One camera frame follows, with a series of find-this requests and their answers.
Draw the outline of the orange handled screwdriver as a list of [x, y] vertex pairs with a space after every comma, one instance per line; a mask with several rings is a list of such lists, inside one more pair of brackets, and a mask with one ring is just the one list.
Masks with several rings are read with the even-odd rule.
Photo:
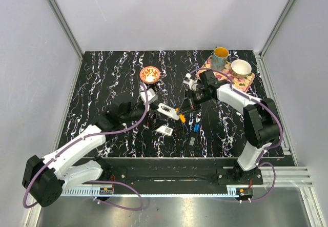
[[185, 118], [185, 116], [184, 116], [183, 114], [179, 114], [178, 117], [179, 117], [179, 120], [180, 120], [182, 123], [185, 123], [185, 122], [186, 122], [186, 118]]

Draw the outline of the white remote black batteries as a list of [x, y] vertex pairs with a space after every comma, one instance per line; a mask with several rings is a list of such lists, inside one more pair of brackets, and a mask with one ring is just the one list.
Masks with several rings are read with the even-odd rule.
[[177, 111], [163, 103], [158, 104], [157, 111], [173, 120], [179, 120], [179, 116], [177, 115]]

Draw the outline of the white remote orange batteries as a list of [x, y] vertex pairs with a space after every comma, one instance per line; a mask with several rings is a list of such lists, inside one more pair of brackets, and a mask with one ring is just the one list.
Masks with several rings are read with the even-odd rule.
[[173, 129], [168, 126], [160, 126], [155, 131], [165, 136], [171, 136], [173, 133]]

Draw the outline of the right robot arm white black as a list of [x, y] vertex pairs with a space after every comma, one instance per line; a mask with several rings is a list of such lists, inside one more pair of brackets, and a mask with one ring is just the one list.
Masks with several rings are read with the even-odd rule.
[[202, 103], [212, 99], [224, 102], [242, 114], [247, 142], [230, 174], [237, 183], [246, 183], [255, 173], [264, 153], [282, 142], [283, 128], [275, 102], [238, 90], [230, 77], [219, 80], [209, 68], [202, 69], [198, 80], [193, 80], [190, 73], [186, 74], [183, 83], [188, 89], [178, 115], [198, 111]]

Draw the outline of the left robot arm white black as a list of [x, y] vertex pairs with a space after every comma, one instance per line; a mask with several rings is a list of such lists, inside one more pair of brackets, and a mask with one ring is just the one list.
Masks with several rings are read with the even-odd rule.
[[128, 132], [140, 124], [150, 124], [149, 112], [158, 105], [146, 101], [112, 104], [99, 114], [77, 137], [56, 151], [43, 156], [34, 155], [27, 160], [22, 185], [25, 188], [23, 206], [28, 196], [47, 207], [54, 203], [63, 191], [83, 183], [110, 184], [115, 178], [111, 165], [101, 156], [76, 166], [84, 155], [103, 145], [111, 136]]

